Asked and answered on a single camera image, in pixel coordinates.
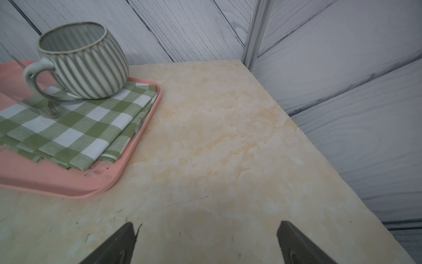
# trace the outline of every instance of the wall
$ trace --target wall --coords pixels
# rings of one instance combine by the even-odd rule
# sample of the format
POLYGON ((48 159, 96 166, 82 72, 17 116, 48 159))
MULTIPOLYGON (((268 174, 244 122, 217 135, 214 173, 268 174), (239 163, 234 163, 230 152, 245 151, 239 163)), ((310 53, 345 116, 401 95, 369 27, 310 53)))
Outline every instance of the wall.
POLYGON ((420 14, 419 0, 276 0, 253 74, 422 263, 420 14))
POLYGON ((240 59, 253 4, 254 0, 4 0, 0 62, 11 60, 10 55, 38 59, 38 34, 77 21, 105 25, 129 64, 240 59))

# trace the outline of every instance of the folded napkin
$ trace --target folded napkin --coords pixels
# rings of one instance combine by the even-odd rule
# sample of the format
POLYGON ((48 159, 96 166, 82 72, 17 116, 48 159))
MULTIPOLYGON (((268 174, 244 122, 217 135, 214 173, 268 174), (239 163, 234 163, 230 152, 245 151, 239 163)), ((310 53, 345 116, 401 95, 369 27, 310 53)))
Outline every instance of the folded napkin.
POLYGON ((152 108, 157 95, 155 95, 149 103, 139 112, 139 114, 130 122, 120 135, 110 144, 110 146, 98 157, 98 160, 107 163, 114 163, 120 158, 123 151, 126 149, 129 141, 136 136, 141 128, 146 115, 152 108))
POLYGON ((9 145, 7 143, 2 143, 2 145, 3 145, 3 147, 10 149, 10 150, 18 153, 19 155, 24 156, 25 158, 28 158, 28 159, 30 159, 34 162, 40 162, 43 159, 41 156, 34 154, 32 152, 32 150, 26 151, 26 150, 20 149, 18 147, 9 145))
MULTIPOLYGON (((156 95, 155 86, 154 90, 150 86, 127 82, 108 98, 60 103, 57 109, 61 115, 57 119, 44 118, 14 104, 0 111, 0 144, 47 158, 62 167, 86 170, 156 95)), ((64 93, 58 84, 45 91, 64 93)), ((43 106, 42 100, 32 97, 25 103, 43 106)))

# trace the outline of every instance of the striped mug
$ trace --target striped mug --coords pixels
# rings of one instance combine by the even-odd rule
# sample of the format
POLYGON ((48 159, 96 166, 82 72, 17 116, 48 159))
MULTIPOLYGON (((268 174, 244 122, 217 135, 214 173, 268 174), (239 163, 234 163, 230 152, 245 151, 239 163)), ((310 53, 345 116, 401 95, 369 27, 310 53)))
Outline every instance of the striped mug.
POLYGON ((101 24, 65 24, 41 35, 37 43, 41 60, 27 66, 28 86, 50 101, 98 99, 118 92, 126 83, 129 66, 116 39, 101 24), (67 93, 52 96, 37 85, 37 75, 50 71, 67 93))

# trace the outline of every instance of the marble tabletop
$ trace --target marble tabletop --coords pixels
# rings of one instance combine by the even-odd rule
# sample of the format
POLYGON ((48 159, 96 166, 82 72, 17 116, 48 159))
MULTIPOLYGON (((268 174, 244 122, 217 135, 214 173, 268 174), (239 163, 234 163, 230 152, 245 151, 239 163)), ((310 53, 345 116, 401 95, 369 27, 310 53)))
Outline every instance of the marble tabletop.
POLYGON ((294 223, 339 264, 413 263, 239 60, 132 65, 163 98, 118 182, 71 201, 0 190, 2 263, 78 263, 126 221, 132 263, 283 263, 294 223))

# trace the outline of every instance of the pink tray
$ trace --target pink tray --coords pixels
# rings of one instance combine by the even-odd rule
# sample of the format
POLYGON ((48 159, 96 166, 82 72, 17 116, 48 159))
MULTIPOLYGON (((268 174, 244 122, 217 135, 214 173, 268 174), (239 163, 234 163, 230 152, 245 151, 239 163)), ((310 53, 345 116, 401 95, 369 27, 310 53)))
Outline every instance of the pink tray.
MULTIPOLYGON (((30 60, 23 60, 22 62, 25 65, 32 63, 30 60)), ((8 87, 13 87, 21 90, 23 94, 28 93, 30 95, 29 88, 22 80, 22 72, 22 68, 15 61, 1 63, 0 85, 2 87, 0 92, 8 87)), ((158 96, 139 133, 129 142, 118 161, 113 164, 96 161, 86 171, 66 170, 46 159, 35 163, 0 146, 0 187, 67 199, 91 198, 108 190, 122 174, 162 96, 161 86, 156 82, 132 77, 129 77, 128 80, 155 84, 158 96)), ((47 72, 40 74, 37 82, 41 88, 46 88, 55 83, 47 72)), ((14 103, 14 101, 0 93, 0 110, 10 106, 11 103, 14 103)))

